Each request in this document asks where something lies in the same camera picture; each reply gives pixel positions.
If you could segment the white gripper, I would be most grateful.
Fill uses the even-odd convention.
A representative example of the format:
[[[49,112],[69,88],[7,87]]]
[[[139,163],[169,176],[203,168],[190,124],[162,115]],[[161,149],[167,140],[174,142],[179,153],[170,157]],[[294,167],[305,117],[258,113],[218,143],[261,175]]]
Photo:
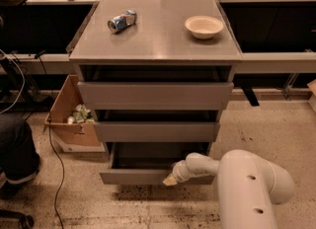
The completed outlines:
[[[189,166],[185,160],[177,162],[172,170],[172,174],[169,174],[164,180],[163,184],[167,187],[175,186],[177,183],[183,183],[188,181],[194,176],[190,171]]]

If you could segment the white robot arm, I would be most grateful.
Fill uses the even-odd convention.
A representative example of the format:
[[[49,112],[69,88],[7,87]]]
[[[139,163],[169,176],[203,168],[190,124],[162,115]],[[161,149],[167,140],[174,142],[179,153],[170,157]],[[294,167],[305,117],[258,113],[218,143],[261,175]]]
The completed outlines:
[[[191,153],[174,165],[163,184],[208,176],[217,178],[221,229],[278,229],[273,206],[294,196],[287,170],[245,150],[231,150],[219,160]]]

